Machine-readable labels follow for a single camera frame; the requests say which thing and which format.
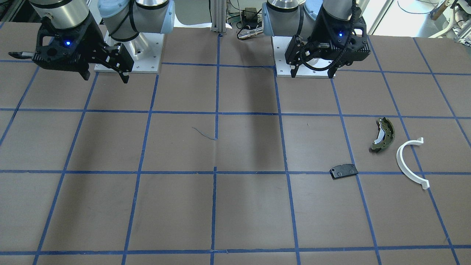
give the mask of black cable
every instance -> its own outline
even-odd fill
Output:
[[[124,21],[126,21],[126,19],[129,17],[129,15],[131,14],[132,12],[132,8],[131,8],[131,5],[134,5],[134,1],[129,1],[129,10],[128,10],[128,13],[126,14],[126,16],[121,20],[121,22],[118,24],[118,26],[109,33],[110,37],[115,34],[119,28],[122,26],[122,24],[124,23]]]
[[[212,23],[212,14],[211,14],[211,0],[208,0],[209,2],[209,16],[211,18],[211,23]]]
[[[260,8],[260,10],[259,10],[255,15],[257,16],[261,11],[262,11],[262,9]],[[238,29],[240,29],[239,32],[237,33],[237,39],[240,40],[240,41],[243,41],[242,39],[239,39],[239,34],[240,34],[240,32],[242,32],[243,29],[245,29],[246,27],[249,27],[249,25],[245,25],[245,26],[244,26],[244,24],[242,23],[242,21],[240,21],[240,23],[242,24],[242,28],[239,28],[239,27],[237,26],[237,24],[239,24],[239,22],[237,22],[237,24],[235,25]]]
[[[350,18],[350,33],[347,37],[347,40],[345,41],[345,47],[342,49],[342,51],[340,52],[340,54],[337,56],[337,58],[335,58],[335,60],[332,61],[332,63],[330,63],[329,65],[327,65],[326,67],[323,67],[323,68],[316,68],[310,64],[308,64],[308,62],[306,62],[306,50],[305,50],[305,47],[303,46],[301,48],[301,50],[299,51],[300,53],[300,58],[301,58],[301,62],[302,64],[307,67],[308,69],[311,69],[312,71],[325,71],[325,70],[328,70],[330,68],[332,68],[332,66],[336,65],[340,59],[342,58],[342,56],[347,52],[347,46],[348,44],[350,43],[351,39],[352,39],[352,32],[354,30],[354,27],[355,27],[355,16],[356,16],[356,12],[357,12],[357,1],[356,0],[352,0],[352,16]]]
[[[398,6],[400,9],[402,9],[402,11],[408,13],[408,14],[414,14],[414,15],[425,15],[425,14],[429,14],[430,12],[432,12],[433,10],[435,10],[435,8],[437,7],[434,7],[432,10],[430,10],[429,12],[427,13],[415,13],[415,12],[410,12],[410,11],[407,11],[405,10],[404,8],[402,8],[402,6],[399,4],[399,1],[398,1]]]

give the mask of grid line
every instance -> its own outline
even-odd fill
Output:
[[[7,127],[5,128],[5,131],[3,132],[2,137],[0,138],[0,146],[2,145],[3,141],[5,140],[5,137],[7,136],[7,133],[8,133],[8,131],[10,130],[10,127],[11,127],[11,125],[12,125],[12,123],[13,123],[13,120],[15,119],[16,114],[18,113],[18,109],[20,109],[20,106],[21,106],[21,104],[23,103],[23,100],[24,100],[24,98],[26,97],[26,94],[28,93],[29,89],[31,88],[31,85],[32,85],[34,79],[36,78],[36,75],[37,75],[38,71],[39,71],[39,66],[36,67],[36,70],[34,71],[34,74],[32,75],[31,80],[30,80],[28,86],[26,87],[26,90],[24,91],[23,95],[22,95],[21,98],[20,98],[20,101],[19,101],[18,104],[16,105],[16,108],[15,108],[15,110],[14,110],[14,112],[13,112],[13,115],[11,116],[10,121],[8,122],[8,125],[7,125]]]
[[[417,46],[417,49],[418,49],[419,52],[420,52],[420,55],[422,55],[422,58],[423,58],[423,60],[425,61],[425,64],[426,64],[427,67],[429,68],[430,73],[432,74],[433,79],[435,80],[435,83],[437,84],[437,86],[438,86],[438,88],[439,88],[439,90],[440,90],[440,93],[441,93],[442,96],[443,96],[443,99],[444,99],[445,102],[447,103],[447,106],[448,106],[448,108],[450,109],[451,114],[452,114],[453,117],[455,118],[456,123],[458,123],[458,127],[460,127],[461,133],[463,134],[464,138],[465,138],[466,141],[468,142],[469,147],[471,148],[471,142],[470,142],[470,140],[468,139],[468,136],[466,136],[466,133],[464,132],[463,127],[461,126],[460,121],[456,118],[455,111],[453,111],[453,108],[451,107],[450,102],[448,101],[447,97],[445,96],[445,93],[443,92],[443,89],[442,89],[442,87],[440,86],[440,83],[438,82],[437,77],[435,76],[434,72],[432,71],[432,68],[430,67],[430,65],[429,65],[429,63],[428,63],[428,61],[427,61],[427,59],[425,58],[425,56],[424,56],[422,50],[420,49],[420,46],[419,46],[419,44],[417,43],[417,40],[416,40],[415,38],[413,38],[413,40],[414,40],[414,42],[415,42],[415,45]]]
[[[213,180],[212,180],[212,209],[211,209],[211,257],[210,265],[214,265],[214,244],[216,238],[216,196],[217,196],[217,173],[218,168],[214,167]]]
[[[284,141],[284,131],[283,131],[283,116],[281,115],[281,101],[280,101],[280,94],[278,91],[278,82],[276,81],[276,68],[273,69],[273,76],[275,79],[275,93],[276,93],[276,105],[278,108],[278,120],[280,123],[280,133],[281,133],[281,145],[283,148],[283,161],[284,161],[284,170],[286,173],[286,184],[288,187],[288,196],[290,200],[290,211],[291,211],[291,222],[292,222],[292,229],[293,229],[293,237],[294,237],[294,250],[296,253],[296,262],[297,265],[301,265],[301,256],[299,252],[299,243],[298,243],[298,230],[296,228],[296,216],[294,213],[294,202],[293,202],[293,195],[291,189],[291,177],[288,170],[288,159],[286,156],[286,145]]]
[[[471,245],[454,245],[456,249],[471,249]],[[407,250],[407,249],[450,249],[450,245],[413,245],[413,246],[378,246],[379,250]],[[348,251],[374,251],[374,247],[336,247],[336,248],[300,248],[299,252],[348,252]],[[211,254],[211,253],[280,253],[296,252],[294,248],[276,248],[276,249],[164,249],[164,250],[129,250],[128,255],[139,254]],[[71,251],[41,251],[39,256],[51,255],[122,255],[122,250],[71,250]],[[36,251],[0,251],[0,256],[32,256]]]
[[[124,251],[123,251],[122,261],[121,261],[122,265],[126,264],[126,257],[127,257],[127,254],[128,254],[129,241],[130,241],[130,238],[131,238],[131,231],[132,231],[132,223],[134,221],[134,213],[136,211],[136,203],[137,203],[137,200],[138,200],[139,184],[140,184],[140,178],[141,178],[141,174],[142,174],[142,164],[144,163],[144,155],[146,153],[147,137],[149,135],[149,127],[150,127],[150,123],[151,123],[151,119],[152,119],[152,108],[154,107],[155,95],[157,93],[158,82],[159,82],[159,75],[156,75],[155,76],[154,91],[152,93],[152,99],[151,99],[150,107],[149,107],[149,111],[148,111],[149,114],[147,116],[146,130],[144,132],[144,140],[142,141],[141,158],[139,160],[139,167],[138,167],[138,172],[137,172],[137,176],[136,176],[136,187],[135,187],[135,190],[134,190],[134,197],[133,197],[132,206],[131,206],[131,215],[129,217],[128,231],[126,233],[126,240],[125,240],[125,243],[124,243]]]
[[[34,173],[34,174],[137,174],[137,171],[90,171],[90,170],[30,170],[30,169],[0,169],[0,173]],[[141,174],[148,175],[176,175],[176,174],[206,174],[211,175],[213,171],[141,171]],[[286,171],[217,171],[217,174],[227,174],[227,175],[258,175],[258,174],[268,174],[268,175],[283,175],[286,174]],[[288,171],[290,175],[330,175],[328,171]],[[471,172],[414,172],[416,174],[423,175],[462,175],[469,176]],[[360,175],[402,175],[400,171],[360,171]]]
[[[222,34],[218,34],[218,54],[217,54],[217,67],[216,67],[216,113],[215,113],[215,121],[216,124],[214,126],[214,139],[218,139],[219,137],[219,74],[220,74],[220,55],[221,55],[221,37]]]
[[[375,52],[374,47],[373,47],[373,44],[371,43],[371,40],[370,40],[369,37],[368,37],[368,40],[370,41],[371,51],[372,51],[373,54],[374,54],[374,57],[375,57],[375,59],[376,59],[376,62],[378,63],[378,67],[379,67],[380,71],[382,72],[382,76],[383,76],[383,78],[384,78],[384,82],[386,83],[386,87],[388,88],[388,90],[389,90],[389,92],[390,92],[391,99],[392,99],[392,101],[393,101],[393,103],[394,103],[394,106],[396,107],[397,112],[398,112],[399,119],[400,119],[401,124],[402,124],[402,126],[403,126],[403,128],[404,128],[404,131],[405,131],[405,133],[406,133],[406,137],[407,137],[408,140],[411,140],[411,138],[410,138],[410,136],[409,136],[409,133],[408,133],[408,131],[407,131],[407,128],[406,128],[406,124],[404,123],[404,119],[403,119],[403,117],[402,117],[402,115],[401,115],[401,113],[400,113],[400,111],[399,111],[399,108],[398,108],[398,106],[397,106],[397,104],[396,104],[396,101],[395,101],[394,96],[393,96],[393,94],[392,94],[392,90],[391,90],[391,88],[390,88],[390,86],[389,86],[389,83],[388,83],[388,80],[387,80],[387,78],[386,78],[386,75],[384,74],[384,72],[383,72],[383,70],[382,70],[381,63],[379,62],[379,59],[378,59],[378,57],[377,57],[377,55],[376,55],[376,52]],[[431,73],[432,76],[435,78],[435,75],[433,74],[433,72],[432,72],[430,66],[428,65],[428,63],[427,63],[427,61],[426,61],[426,59],[425,59],[425,56],[423,55],[422,51],[420,50],[420,47],[419,47],[419,45],[417,44],[417,42],[416,42],[415,39],[414,39],[414,42],[415,42],[417,48],[419,49],[419,51],[420,51],[420,53],[421,53],[421,55],[422,55],[422,58],[425,60],[425,63],[426,63],[427,66],[429,67],[430,73]],[[414,148],[414,147],[411,147],[411,149],[412,149],[412,153],[413,153],[413,155],[414,155],[414,158],[415,158],[415,160],[416,160],[416,162],[417,162],[417,165],[418,165],[418,167],[419,167],[420,175],[422,175],[422,177],[425,178],[425,174],[423,173],[422,165],[421,165],[420,160],[419,160],[419,158],[418,158],[418,156],[417,156],[417,153],[416,153],[416,151],[415,151],[415,148]],[[448,235],[448,231],[447,231],[447,229],[446,229],[446,227],[445,227],[445,224],[444,224],[443,219],[442,219],[442,217],[441,217],[440,211],[439,211],[439,209],[438,209],[438,207],[437,207],[437,205],[436,205],[436,203],[435,203],[435,199],[434,199],[434,197],[433,197],[433,194],[432,194],[432,192],[431,192],[431,189],[429,188],[427,191],[428,191],[428,193],[429,193],[429,197],[430,197],[430,199],[431,199],[431,201],[432,201],[433,207],[435,208],[435,212],[436,212],[436,214],[437,214],[437,218],[439,219],[440,224],[441,224],[441,226],[442,226],[443,233],[445,234],[446,239],[447,239],[447,241],[448,241],[448,244],[449,244],[449,246],[450,246],[450,249],[451,249],[451,252],[452,252],[452,254],[453,254],[453,257],[455,258],[456,265],[460,265],[460,262],[459,262],[459,260],[458,260],[458,256],[456,255],[454,246],[453,246],[453,244],[452,244],[452,242],[451,242],[451,239],[450,239],[450,237],[449,237],[449,235]]]
[[[353,151],[352,151],[352,148],[351,148],[351,145],[350,145],[349,135],[347,133],[347,127],[345,125],[345,120],[343,118],[342,109],[340,107],[339,97],[337,95],[337,90],[335,89],[335,84],[333,82],[333,79],[330,79],[330,83],[332,85],[333,94],[335,96],[335,101],[337,103],[337,108],[339,110],[340,121],[342,122],[343,133],[345,135],[345,140],[347,141],[347,147],[349,149],[350,159],[351,159],[352,164],[354,164],[355,163],[355,158],[353,157]],[[356,180],[357,180],[358,189],[360,191],[360,196],[361,196],[361,200],[362,200],[362,203],[363,203],[363,207],[365,208],[366,219],[368,221],[368,226],[370,228],[371,238],[373,240],[373,247],[374,247],[374,251],[376,253],[376,259],[378,260],[378,264],[382,265],[381,256],[380,256],[380,252],[379,252],[379,249],[378,249],[378,243],[376,241],[376,235],[374,233],[373,222],[371,221],[370,211],[368,210],[368,205],[366,203],[365,194],[363,193],[363,188],[361,186],[360,177],[358,176],[358,174],[355,177],[356,177]]]
[[[15,108],[0,108],[0,111],[15,111]],[[41,111],[41,112],[82,112],[83,109],[64,109],[64,108],[19,108],[18,111]],[[102,113],[149,113],[147,110],[125,110],[125,109],[87,109],[85,112]],[[189,114],[189,115],[258,115],[258,116],[277,116],[278,113],[272,112],[220,112],[220,111],[173,111],[173,110],[153,110],[153,114]],[[335,113],[281,113],[282,116],[329,116],[340,117]],[[399,115],[370,115],[370,114],[342,114],[344,117],[369,117],[369,118],[399,118]],[[458,119],[469,120],[471,116],[410,116],[401,115],[403,118],[410,119]]]
[[[98,75],[99,75],[99,73],[95,74],[95,79],[93,80],[93,83],[92,83],[91,88],[90,88],[90,92],[89,92],[88,97],[87,97],[87,101],[85,102],[85,106],[83,107],[82,116],[80,117],[79,124],[77,125],[77,130],[75,130],[75,135],[74,135],[72,143],[70,145],[69,153],[67,154],[67,159],[65,160],[64,169],[63,169],[63,172],[60,176],[59,183],[57,184],[56,193],[54,194],[54,198],[52,200],[52,204],[51,204],[51,208],[49,210],[48,218],[46,220],[46,224],[44,225],[44,230],[42,232],[41,239],[40,239],[39,244],[38,244],[38,249],[36,251],[36,254],[34,255],[34,260],[33,260],[32,265],[36,265],[38,263],[39,253],[41,252],[42,245],[43,245],[44,240],[46,238],[46,234],[48,232],[48,228],[49,228],[49,224],[51,222],[52,214],[54,213],[54,208],[56,207],[57,198],[59,197],[59,192],[60,192],[60,189],[62,187],[62,183],[64,181],[65,171],[67,170],[67,166],[69,165],[70,157],[72,156],[73,148],[74,148],[75,143],[77,141],[79,131],[80,131],[80,127],[82,126],[83,119],[84,119],[85,114],[86,114],[85,110],[87,109],[88,104],[90,103],[90,98],[91,98],[91,95],[93,93],[93,89],[95,88],[95,84],[97,83]]]

